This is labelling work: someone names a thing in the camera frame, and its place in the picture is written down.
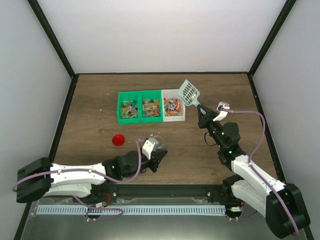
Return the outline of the clear plastic cup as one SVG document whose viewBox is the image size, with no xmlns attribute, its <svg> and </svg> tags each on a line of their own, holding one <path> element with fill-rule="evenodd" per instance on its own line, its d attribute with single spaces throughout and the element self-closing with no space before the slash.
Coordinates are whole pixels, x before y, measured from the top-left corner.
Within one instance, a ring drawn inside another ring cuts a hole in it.
<svg viewBox="0 0 320 240">
<path fill-rule="evenodd" d="M 165 140 L 162 136 L 156 134 L 150 134 L 150 139 L 155 139 L 157 141 L 157 149 L 162 149 L 165 145 Z"/>
</svg>

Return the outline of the light blue slotted scoop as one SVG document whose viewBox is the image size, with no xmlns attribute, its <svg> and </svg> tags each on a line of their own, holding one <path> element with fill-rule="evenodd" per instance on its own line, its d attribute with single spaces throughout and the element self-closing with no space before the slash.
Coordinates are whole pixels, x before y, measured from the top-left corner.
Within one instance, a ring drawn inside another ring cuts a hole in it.
<svg viewBox="0 0 320 240">
<path fill-rule="evenodd" d="M 187 79 L 184 80 L 183 84 L 178 89 L 177 95 L 186 107 L 191 105 L 197 107 L 200 105 L 200 102 L 198 101 L 200 91 Z"/>
</svg>

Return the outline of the white candy bin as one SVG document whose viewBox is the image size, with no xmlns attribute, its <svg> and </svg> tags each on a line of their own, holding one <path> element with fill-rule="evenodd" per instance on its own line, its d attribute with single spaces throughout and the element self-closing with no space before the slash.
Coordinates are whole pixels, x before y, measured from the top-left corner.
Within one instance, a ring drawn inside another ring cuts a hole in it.
<svg viewBox="0 0 320 240">
<path fill-rule="evenodd" d="M 178 96 L 178 89 L 162 89 L 162 121 L 184 122 L 186 119 L 186 107 Z"/>
</svg>

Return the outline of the red round lid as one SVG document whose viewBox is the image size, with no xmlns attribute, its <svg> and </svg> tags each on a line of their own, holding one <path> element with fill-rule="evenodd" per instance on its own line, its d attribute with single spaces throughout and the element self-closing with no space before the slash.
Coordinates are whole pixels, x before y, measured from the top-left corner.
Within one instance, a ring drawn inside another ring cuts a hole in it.
<svg viewBox="0 0 320 240">
<path fill-rule="evenodd" d="M 125 143 L 125 137 L 122 134 L 116 134 L 112 138 L 112 143 L 116 147 L 123 146 Z"/>
</svg>

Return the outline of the green candy bin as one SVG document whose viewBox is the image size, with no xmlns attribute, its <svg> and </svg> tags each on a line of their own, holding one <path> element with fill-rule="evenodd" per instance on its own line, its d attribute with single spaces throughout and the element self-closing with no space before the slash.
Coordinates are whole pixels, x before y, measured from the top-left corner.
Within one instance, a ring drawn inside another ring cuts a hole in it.
<svg viewBox="0 0 320 240">
<path fill-rule="evenodd" d="M 117 122 L 120 125 L 141 122 L 141 94 L 139 91 L 121 91 L 117 97 Z"/>
<path fill-rule="evenodd" d="M 163 121 L 163 104 L 161 90 L 142 90 L 140 92 L 141 122 L 161 123 Z"/>
</svg>

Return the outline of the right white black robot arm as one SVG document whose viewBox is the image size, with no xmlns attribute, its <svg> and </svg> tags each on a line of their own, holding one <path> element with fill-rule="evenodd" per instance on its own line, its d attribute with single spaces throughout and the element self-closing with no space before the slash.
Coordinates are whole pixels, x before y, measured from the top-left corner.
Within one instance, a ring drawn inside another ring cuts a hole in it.
<svg viewBox="0 0 320 240">
<path fill-rule="evenodd" d="M 311 220 L 300 189 L 284 183 L 266 173 L 246 154 L 239 145 L 239 126 L 234 122 L 221 124 L 231 113 L 229 105 L 220 102 L 213 111 L 202 104 L 197 105 L 198 126 L 207 129 L 219 150 L 220 162 L 234 172 L 224 180 L 223 198 L 229 202 L 240 199 L 261 214 L 271 232 L 280 239 L 298 235 L 310 225 Z"/>
</svg>

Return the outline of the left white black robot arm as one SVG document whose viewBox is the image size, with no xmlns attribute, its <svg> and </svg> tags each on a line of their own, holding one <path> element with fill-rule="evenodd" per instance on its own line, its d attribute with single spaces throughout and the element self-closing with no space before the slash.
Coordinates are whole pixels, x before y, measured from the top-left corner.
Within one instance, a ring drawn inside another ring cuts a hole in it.
<svg viewBox="0 0 320 240">
<path fill-rule="evenodd" d="M 131 182 L 146 169 L 158 170 L 166 149 L 149 154 L 140 150 L 92 165 L 62 165 L 42 157 L 17 171 L 13 187 L 17 203 L 31 203 L 43 197 L 76 196 L 97 202 L 102 196 L 99 185 Z"/>
</svg>

